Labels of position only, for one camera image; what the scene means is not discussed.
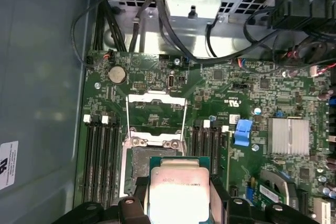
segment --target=blue component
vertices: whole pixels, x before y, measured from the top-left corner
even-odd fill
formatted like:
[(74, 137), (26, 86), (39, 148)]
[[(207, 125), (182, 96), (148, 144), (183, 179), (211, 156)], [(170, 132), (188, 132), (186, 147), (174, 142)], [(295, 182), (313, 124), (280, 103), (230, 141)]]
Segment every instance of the blue component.
[(285, 173), (285, 172), (280, 172), (280, 173), (283, 174), (286, 178), (290, 179), (290, 176), (287, 173)]
[(237, 123), (236, 131), (234, 134), (235, 145), (249, 146), (250, 145), (250, 132), (253, 121), (241, 119)]
[(283, 117), (283, 112), (281, 110), (277, 111), (277, 113), (275, 113), (275, 116), (277, 118), (282, 118)]
[(254, 195), (254, 189), (252, 189), (251, 187), (247, 187), (247, 189), (246, 189), (246, 198), (248, 200), (250, 200), (251, 202), (253, 202), (253, 195)]
[(329, 99), (329, 105), (330, 106), (336, 106), (336, 97), (332, 97)]

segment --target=integrated circuit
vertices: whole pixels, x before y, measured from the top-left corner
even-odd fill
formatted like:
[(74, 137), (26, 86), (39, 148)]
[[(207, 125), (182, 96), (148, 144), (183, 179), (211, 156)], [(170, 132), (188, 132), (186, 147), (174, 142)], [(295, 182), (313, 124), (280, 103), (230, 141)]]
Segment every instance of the integrated circuit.
[(214, 70), (214, 80), (221, 81), (223, 79), (223, 71), (222, 70)]
[(269, 89), (270, 81), (269, 79), (262, 78), (260, 80), (260, 89)]

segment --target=blue latch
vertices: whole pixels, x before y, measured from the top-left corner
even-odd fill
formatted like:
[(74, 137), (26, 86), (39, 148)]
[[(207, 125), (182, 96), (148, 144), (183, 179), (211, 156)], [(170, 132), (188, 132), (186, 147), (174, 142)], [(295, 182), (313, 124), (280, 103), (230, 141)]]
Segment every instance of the blue latch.
[(235, 145), (249, 146), (250, 145), (250, 132), (253, 121), (241, 119), (237, 123), (236, 131), (234, 134)]

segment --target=chip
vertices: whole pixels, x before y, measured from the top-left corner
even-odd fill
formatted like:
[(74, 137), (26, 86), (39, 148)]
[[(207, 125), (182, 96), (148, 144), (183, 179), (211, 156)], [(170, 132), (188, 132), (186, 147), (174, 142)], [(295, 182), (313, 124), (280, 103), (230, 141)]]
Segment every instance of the chip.
[(300, 178), (301, 179), (309, 179), (309, 169), (308, 168), (300, 168)]
[(260, 88), (261, 89), (269, 89), (269, 79), (261, 79), (260, 80)]
[(222, 70), (214, 70), (214, 80), (221, 81), (223, 79), (223, 71)]
[(196, 101), (196, 102), (201, 102), (202, 99), (203, 99), (203, 97), (202, 97), (201, 95), (196, 95), (196, 96), (195, 96), (195, 101)]

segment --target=screw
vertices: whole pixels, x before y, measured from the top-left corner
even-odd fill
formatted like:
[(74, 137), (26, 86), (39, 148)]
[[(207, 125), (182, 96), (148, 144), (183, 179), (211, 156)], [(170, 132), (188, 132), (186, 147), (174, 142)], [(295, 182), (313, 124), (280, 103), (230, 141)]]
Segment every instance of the screw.
[(233, 202), (236, 203), (236, 204), (238, 204), (238, 205), (243, 204), (243, 201), (241, 199), (234, 199)]
[(252, 145), (252, 151), (257, 152), (259, 150), (259, 145), (254, 144)]
[(128, 199), (128, 200), (125, 200), (125, 203), (126, 204), (132, 204), (134, 202), (134, 200), (133, 199)]
[(320, 176), (320, 177), (318, 177), (317, 180), (318, 180), (319, 182), (321, 182), (321, 183), (325, 183), (325, 182), (327, 182), (327, 178), (324, 177), (324, 176)]
[(223, 22), (224, 22), (224, 17), (223, 17), (223, 16), (220, 16), (220, 17), (218, 18), (218, 22), (219, 22), (219, 23), (223, 23)]
[(273, 209), (277, 210), (277, 211), (282, 211), (282, 207), (279, 205), (274, 205)]
[(132, 140), (132, 144), (133, 145), (138, 145), (139, 144), (139, 140), (138, 139), (133, 139)]
[(178, 142), (173, 142), (173, 143), (172, 143), (172, 147), (173, 147), (173, 148), (178, 148)]
[(101, 84), (99, 82), (96, 82), (94, 85), (95, 89), (100, 89), (101, 88)]
[(174, 59), (174, 65), (179, 66), (181, 63), (181, 60), (179, 58)]

